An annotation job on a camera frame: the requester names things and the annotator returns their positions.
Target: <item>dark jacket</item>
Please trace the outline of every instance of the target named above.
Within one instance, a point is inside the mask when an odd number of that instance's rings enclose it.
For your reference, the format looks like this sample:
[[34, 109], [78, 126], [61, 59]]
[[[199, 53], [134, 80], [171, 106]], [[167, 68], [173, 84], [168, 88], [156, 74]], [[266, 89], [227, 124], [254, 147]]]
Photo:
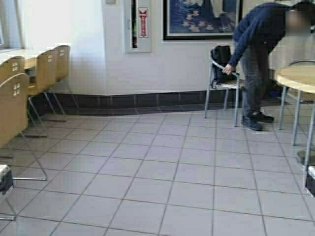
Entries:
[[229, 64], [236, 66], [249, 45], [266, 47], [270, 53], [285, 36], [285, 16], [289, 6], [274, 2], [252, 9], [238, 24], [233, 39], [237, 42]]

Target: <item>black backpack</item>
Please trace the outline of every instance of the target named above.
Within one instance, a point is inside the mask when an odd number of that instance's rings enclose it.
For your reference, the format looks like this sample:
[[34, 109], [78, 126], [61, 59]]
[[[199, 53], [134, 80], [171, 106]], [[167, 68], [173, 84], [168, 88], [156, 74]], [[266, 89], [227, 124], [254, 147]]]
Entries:
[[[225, 67], [231, 59], [231, 49], [230, 46], [216, 46], [211, 50], [212, 59], [217, 62], [219, 65]], [[212, 87], [214, 85], [219, 85], [224, 83], [225, 81], [231, 81], [233, 79], [236, 80], [234, 75], [226, 75], [222, 72], [220, 68], [212, 64], [213, 70], [213, 80]]]

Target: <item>picture frame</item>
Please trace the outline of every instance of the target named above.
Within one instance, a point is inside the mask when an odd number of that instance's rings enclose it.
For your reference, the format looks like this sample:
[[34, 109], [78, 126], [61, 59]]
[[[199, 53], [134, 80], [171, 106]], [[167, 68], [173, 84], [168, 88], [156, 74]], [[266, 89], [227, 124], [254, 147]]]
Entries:
[[163, 0], [163, 40], [231, 39], [243, 0]]

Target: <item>window sill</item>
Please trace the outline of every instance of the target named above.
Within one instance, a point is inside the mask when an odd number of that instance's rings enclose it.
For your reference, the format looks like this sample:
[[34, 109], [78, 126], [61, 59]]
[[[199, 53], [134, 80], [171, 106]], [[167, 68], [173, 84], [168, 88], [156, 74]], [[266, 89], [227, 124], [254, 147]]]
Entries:
[[1, 48], [0, 49], [0, 54], [1, 53], [7, 53], [7, 52], [11, 52], [11, 51], [16, 51], [16, 50], [20, 50], [21, 48]]

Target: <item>red sign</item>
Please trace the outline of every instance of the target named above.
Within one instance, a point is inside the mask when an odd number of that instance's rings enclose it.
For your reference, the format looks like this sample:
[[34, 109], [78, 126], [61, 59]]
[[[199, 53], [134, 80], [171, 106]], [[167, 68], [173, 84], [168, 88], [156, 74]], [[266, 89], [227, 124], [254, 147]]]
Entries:
[[139, 18], [141, 21], [141, 30], [139, 32], [140, 38], [147, 38], [148, 36], [148, 9], [139, 8]]

